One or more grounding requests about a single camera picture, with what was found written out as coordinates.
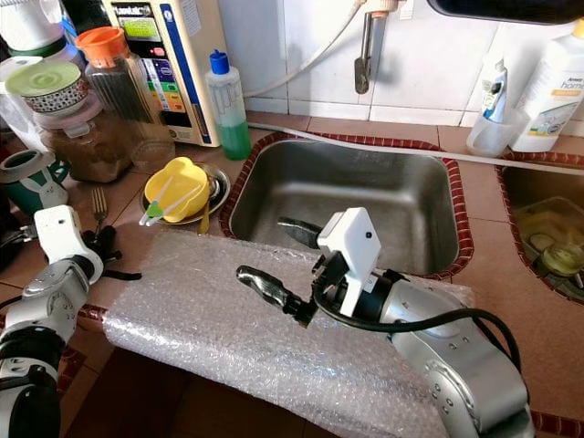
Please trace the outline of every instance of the countertop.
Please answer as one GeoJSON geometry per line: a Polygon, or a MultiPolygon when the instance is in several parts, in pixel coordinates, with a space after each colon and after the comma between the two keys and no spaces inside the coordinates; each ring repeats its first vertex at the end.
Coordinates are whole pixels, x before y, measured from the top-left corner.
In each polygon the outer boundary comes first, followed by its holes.
{"type": "MultiPolygon", "coordinates": [[[[446,151],[466,153],[469,129],[355,120],[333,120],[267,113],[249,113],[249,121],[348,135],[428,141],[446,151]]],[[[269,132],[250,130],[252,142],[269,132]]],[[[560,137],[554,151],[584,156],[584,138],[560,137]]],[[[177,155],[210,162],[236,180],[243,162],[228,161],[221,150],[179,146],[177,155]]],[[[511,232],[494,166],[458,162],[463,181],[466,211],[474,241],[468,265],[452,277],[455,284],[471,287],[476,305],[497,314],[513,331],[523,361],[523,375],[537,412],[584,421],[584,306],[568,302],[551,291],[521,261],[511,232]]],[[[140,270],[153,237],[161,226],[139,227],[142,214],[139,197],[147,173],[130,169],[118,181],[104,184],[109,215],[105,224],[118,231],[116,248],[123,258],[110,268],[125,272],[140,270]]],[[[66,181],[69,204],[79,214],[85,229],[93,228],[90,191],[97,184],[66,181]]],[[[223,235],[219,212],[212,216],[210,233],[223,235]]],[[[182,229],[196,231],[197,224],[182,229]]],[[[0,301],[19,295],[46,265],[38,242],[25,245],[17,260],[0,274],[0,301]]],[[[79,324],[101,331],[99,318],[122,292],[125,284],[102,278],[89,293],[89,306],[79,324]]]]}

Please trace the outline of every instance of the green dish soap bottle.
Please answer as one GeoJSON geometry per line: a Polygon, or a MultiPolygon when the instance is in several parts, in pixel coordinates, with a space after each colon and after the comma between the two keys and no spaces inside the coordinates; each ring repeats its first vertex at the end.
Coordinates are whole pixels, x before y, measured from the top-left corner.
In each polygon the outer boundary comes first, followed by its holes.
{"type": "Polygon", "coordinates": [[[225,156],[229,160],[244,160],[249,157],[252,146],[239,71],[229,65],[227,54],[219,50],[209,58],[211,71],[206,73],[205,80],[225,156]]]}

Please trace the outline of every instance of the bubble wrap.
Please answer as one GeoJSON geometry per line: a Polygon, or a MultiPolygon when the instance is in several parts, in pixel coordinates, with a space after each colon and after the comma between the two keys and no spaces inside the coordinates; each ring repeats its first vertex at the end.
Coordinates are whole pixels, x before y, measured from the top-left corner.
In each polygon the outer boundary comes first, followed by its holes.
{"type": "MultiPolygon", "coordinates": [[[[445,437],[422,377],[383,334],[318,312],[308,329],[235,278],[250,265],[309,297],[314,254],[168,230],[109,310],[109,341],[286,408],[347,438],[445,437]]],[[[414,278],[416,282],[429,282],[414,278]]],[[[432,282],[466,304],[465,287],[432,282]]]]}

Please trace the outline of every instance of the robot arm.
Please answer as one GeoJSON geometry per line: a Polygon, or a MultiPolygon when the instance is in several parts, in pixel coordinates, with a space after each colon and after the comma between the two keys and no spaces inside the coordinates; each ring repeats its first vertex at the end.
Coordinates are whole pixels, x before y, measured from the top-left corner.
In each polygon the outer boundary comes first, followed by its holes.
{"type": "Polygon", "coordinates": [[[364,208],[334,214],[323,229],[290,219],[279,223],[323,253],[313,268],[310,301],[249,266],[237,269],[242,283],[304,327],[320,309],[352,327],[388,333],[393,347],[425,377],[451,437],[535,436],[518,349],[503,321],[396,272],[373,273],[381,244],[364,208]],[[501,330],[508,354],[482,319],[501,330]]]}
{"type": "Polygon", "coordinates": [[[75,332],[89,285],[103,272],[83,243],[75,211],[66,205],[35,214],[50,265],[25,287],[0,335],[0,438],[57,437],[57,367],[75,332]]]}

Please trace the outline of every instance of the green and white mug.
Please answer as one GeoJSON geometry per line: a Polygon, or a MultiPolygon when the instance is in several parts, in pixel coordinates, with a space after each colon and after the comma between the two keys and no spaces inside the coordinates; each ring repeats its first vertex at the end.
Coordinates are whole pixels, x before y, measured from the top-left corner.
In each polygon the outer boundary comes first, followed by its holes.
{"type": "Polygon", "coordinates": [[[8,198],[32,217],[44,208],[67,203],[68,193],[61,183],[68,168],[53,152],[22,151],[0,163],[0,183],[8,198]]]}

